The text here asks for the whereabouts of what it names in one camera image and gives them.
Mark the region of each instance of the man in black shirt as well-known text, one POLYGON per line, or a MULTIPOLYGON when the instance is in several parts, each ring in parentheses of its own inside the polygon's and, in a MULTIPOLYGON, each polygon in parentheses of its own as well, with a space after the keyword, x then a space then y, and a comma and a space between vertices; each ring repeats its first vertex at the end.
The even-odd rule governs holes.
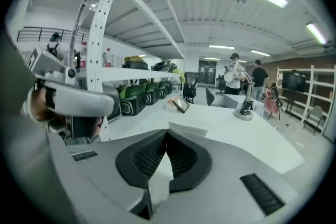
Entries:
POLYGON ((253 70, 252 72, 252 79, 255 83, 254 85, 254 98, 257 100, 257 101, 260 101, 261 100, 261 96, 262 96, 262 92, 263 92, 263 89, 264 89, 264 81, 265 79, 268 79, 268 74, 266 73, 266 71, 264 69, 262 69, 260 67, 261 65, 261 62, 260 60, 256 60, 255 61, 255 69, 253 70))

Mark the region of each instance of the ceiling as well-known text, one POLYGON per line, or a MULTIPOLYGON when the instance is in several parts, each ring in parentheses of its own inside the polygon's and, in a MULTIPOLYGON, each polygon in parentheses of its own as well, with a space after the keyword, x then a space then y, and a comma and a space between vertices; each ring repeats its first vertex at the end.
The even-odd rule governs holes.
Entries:
MULTIPOLYGON (((77 12, 82 0, 33 0, 36 6, 47 6, 77 12)), ((228 59, 233 50, 213 49, 209 45, 233 46, 242 60, 274 61, 323 54, 308 32, 306 24, 314 22, 323 35, 332 40, 334 28, 320 0, 287 0, 280 8, 266 0, 170 0, 181 25, 166 0, 143 0, 166 27, 176 43, 186 43, 188 50, 198 50, 200 57, 228 59), (257 50, 269 58, 253 54, 257 50)), ((83 19, 82 28, 90 28, 93 10, 83 19)), ((105 34, 123 40, 149 53, 179 57, 176 49, 129 0, 113 0, 105 34)))

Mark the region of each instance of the white desk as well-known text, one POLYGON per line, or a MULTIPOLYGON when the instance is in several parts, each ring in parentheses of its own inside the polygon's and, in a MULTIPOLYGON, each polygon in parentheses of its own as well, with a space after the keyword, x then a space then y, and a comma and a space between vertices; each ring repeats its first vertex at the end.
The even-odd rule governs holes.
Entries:
MULTIPOLYGON (((257 113, 259 116, 263 116, 264 114, 264 103, 261 103, 259 101, 253 100, 253 109, 255 113, 257 113)), ((245 95, 233 95, 233 94, 226 94, 221 97, 219 103, 226 108, 236 109, 241 108, 243 105, 243 102, 245 101, 245 95)))
MULTIPOLYGON (((140 122, 134 120, 134 125, 127 126, 127 130, 122 134, 119 132, 116 138, 155 129, 168 129, 173 125, 177 127, 177 131, 189 130, 192 133, 192 128, 204 130, 206 138, 240 147, 282 174, 305 161, 294 147, 259 115, 256 114, 251 121, 244 121, 233 115, 233 109, 214 106, 191 104, 185 114, 161 108, 140 122)), ((167 155, 164 156, 158 171, 172 177, 167 155)))

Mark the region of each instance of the television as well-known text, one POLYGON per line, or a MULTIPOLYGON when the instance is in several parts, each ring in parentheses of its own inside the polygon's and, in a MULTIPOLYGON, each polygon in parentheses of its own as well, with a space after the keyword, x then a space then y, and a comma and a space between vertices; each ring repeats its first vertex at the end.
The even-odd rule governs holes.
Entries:
POLYGON ((297 92, 304 92, 304 88, 306 85, 306 76, 300 74, 299 72, 293 70, 290 72, 284 72, 282 76, 282 88, 297 91, 297 92))

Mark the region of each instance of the robotic arm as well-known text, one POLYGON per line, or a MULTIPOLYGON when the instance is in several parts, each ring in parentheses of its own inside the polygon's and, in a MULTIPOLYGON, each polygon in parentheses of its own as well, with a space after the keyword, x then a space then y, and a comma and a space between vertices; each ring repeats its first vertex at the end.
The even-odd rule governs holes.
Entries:
POLYGON ((241 76, 243 74, 245 78, 247 78, 248 88, 246 92, 245 101, 243 102, 243 105, 241 106, 241 109, 235 109, 234 115, 242 120, 250 121, 253 119, 253 101, 251 99, 251 94, 253 92, 254 82, 252 81, 252 78, 250 75, 245 71, 239 71, 239 62, 233 61, 230 63, 227 67, 225 67, 225 75, 224 79, 226 82, 230 82, 235 79, 237 76, 241 76))

